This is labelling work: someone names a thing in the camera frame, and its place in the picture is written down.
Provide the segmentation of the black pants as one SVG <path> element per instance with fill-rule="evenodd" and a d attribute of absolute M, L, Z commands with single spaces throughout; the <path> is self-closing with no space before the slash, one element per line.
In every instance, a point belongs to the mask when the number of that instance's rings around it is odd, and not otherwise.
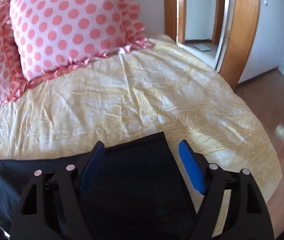
<path fill-rule="evenodd" d="M 0 226 L 10 232 L 35 171 L 57 172 L 81 155 L 0 160 Z M 188 239 L 196 217 L 164 133 L 105 148 L 94 185 L 80 205 L 92 239 Z"/>

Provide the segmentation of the cream patterned bedspread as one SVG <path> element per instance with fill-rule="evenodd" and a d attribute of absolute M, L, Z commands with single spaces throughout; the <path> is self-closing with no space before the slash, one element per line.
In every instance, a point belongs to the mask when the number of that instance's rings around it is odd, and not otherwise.
<path fill-rule="evenodd" d="M 282 172 L 261 122 L 219 74 L 169 37 L 150 44 L 27 87 L 1 106 L 0 160 L 73 157 L 99 141 L 110 148 L 164 133 L 196 214 L 204 197 L 179 156 L 183 140 L 224 170 L 248 169 L 267 203 Z M 214 236 L 223 231 L 230 194 Z"/>

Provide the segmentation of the right pink polka dot pillow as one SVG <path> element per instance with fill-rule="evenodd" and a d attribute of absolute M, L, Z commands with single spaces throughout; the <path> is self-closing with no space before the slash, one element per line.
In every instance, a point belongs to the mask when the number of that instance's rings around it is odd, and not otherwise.
<path fill-rule="evenodd" d="M 29 87 L 89 61 L 150 47 L 135 0 L 11 0 L 10 18 Z"/>

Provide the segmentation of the wooden door frame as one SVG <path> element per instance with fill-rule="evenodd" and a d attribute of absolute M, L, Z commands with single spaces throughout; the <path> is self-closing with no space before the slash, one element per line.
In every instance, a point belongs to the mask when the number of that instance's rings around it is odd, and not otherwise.
<path fill-rule="evenodd" d="M 256 36 L 261 0 L 217 0 L 224 7 L 216 22 L 222 23 L 214 68 L 231 86 L 237 87 Z M 164 0 L 165 34 L 176 43 L 185 41 L 186 0 Z"/>

